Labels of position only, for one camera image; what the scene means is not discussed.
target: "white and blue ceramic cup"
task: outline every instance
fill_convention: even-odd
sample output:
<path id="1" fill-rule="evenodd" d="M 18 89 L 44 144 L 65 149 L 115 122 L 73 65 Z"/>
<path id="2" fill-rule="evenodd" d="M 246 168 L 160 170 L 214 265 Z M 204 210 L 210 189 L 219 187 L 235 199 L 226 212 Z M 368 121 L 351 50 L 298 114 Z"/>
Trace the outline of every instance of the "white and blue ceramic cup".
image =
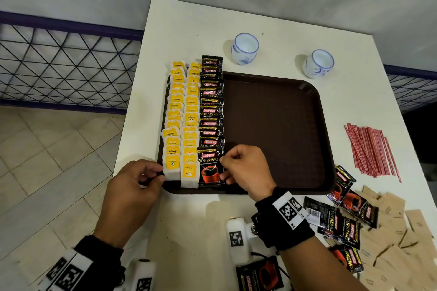
<path id="1" fill-rule="evenodd" d="M 309 78 L 325 76 L 334 67 L 334 57 L 325 50 L 315 50 L 303 62 L 303 73 Z"/>
<path id="2" fill-rule="evenodd" d="M 231 47 L 231 57 L 239 65 L 244 66 L 254 61 L 259 49 L 259 42 L 254 35 L 240 33 Z"/>

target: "table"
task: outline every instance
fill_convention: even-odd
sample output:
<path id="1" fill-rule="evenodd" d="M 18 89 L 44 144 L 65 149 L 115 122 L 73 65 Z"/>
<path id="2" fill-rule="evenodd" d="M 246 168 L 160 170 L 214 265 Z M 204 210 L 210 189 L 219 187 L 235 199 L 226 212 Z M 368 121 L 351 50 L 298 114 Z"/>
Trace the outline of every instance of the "table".
<path id="1" fill-rule="evenodd" d="M 244 32 L 256 36 L 260 48 L 254 62 L 238 66 L 230 59 L 230 48 L 233 38 Z M 319 48 L 334 56 L 335 66 L 324 78 L 310 80 L 301 64 L 304 55 Z M 224 56 L 225 71 L 313 84 L 320 93 L 334 161 L 358 179 L 352 189 L 361 190 L 366 184 L 404 198 L 406 209 L 421 209 L 437 235 L 436 206 L 371 35 L 176 0 L 152 0 L 115 172 L 132 159 L 157 160 L 169 64 L 193 62 L 202 54 Z M 384 131 L 403 183 L 396 176 L 375 179 L 354 168 L 343 128 L 346 123 Z M 326 196 L 311 197 L 330 202 Z M 255 212 L 245 195 L 164 193 L 154 218 L 136 238 L 150 236 L 142 250 L 147 246 L 146 257 L 158 263 L 157 290 L 237 290 L 225 223 L 235 216 L 248 219 Z"/>

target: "brown serving tray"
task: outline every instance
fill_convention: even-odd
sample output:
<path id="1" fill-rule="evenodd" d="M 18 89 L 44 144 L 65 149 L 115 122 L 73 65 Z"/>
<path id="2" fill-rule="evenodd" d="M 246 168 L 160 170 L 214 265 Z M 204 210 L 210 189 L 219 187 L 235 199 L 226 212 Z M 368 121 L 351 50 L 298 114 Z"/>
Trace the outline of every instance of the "brown serving tray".
<path id="1" fill-rule="evenodd" d="M 315 87 L 304 80 L 240 73 L 223 72 L 223 79 L 225 151 L 237 144 L 259 146 L 278 186 L 293 194 L 329 193 L 335 166 Z M 161 139 L 159 163 L 162 150 Z M 166 181 L 163 188 L 187 195 L 246 194 L 237 184 L 185 189 L 180 181 Z"/>

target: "person's left hand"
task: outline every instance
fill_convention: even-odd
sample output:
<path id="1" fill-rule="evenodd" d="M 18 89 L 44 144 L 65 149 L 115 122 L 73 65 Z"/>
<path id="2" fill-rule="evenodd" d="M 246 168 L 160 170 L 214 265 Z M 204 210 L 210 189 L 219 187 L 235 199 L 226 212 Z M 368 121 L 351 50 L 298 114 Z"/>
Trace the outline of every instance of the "person's left hand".
<path id="1" fill-rule="evenodd" d="M 122 249 L 141 227 L 158 199 L 165 176 L 156 176 L 163 167 L 153 161 L 131 161 L 108 183 L 100 218 L 93 235 Z M 147 189 L 139 181 L 153 178 Z"/>

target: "tile floor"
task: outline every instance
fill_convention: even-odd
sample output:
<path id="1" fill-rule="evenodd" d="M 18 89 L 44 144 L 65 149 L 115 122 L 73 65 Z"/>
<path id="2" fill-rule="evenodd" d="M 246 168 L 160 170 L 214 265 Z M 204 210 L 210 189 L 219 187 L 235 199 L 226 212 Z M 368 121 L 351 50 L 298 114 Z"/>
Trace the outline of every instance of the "tile floor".
<path id="1" fill-rule="evenodd" d="M 35 286 L 90 234 L 124 115 L 0 106 L 0 290 Z"/>

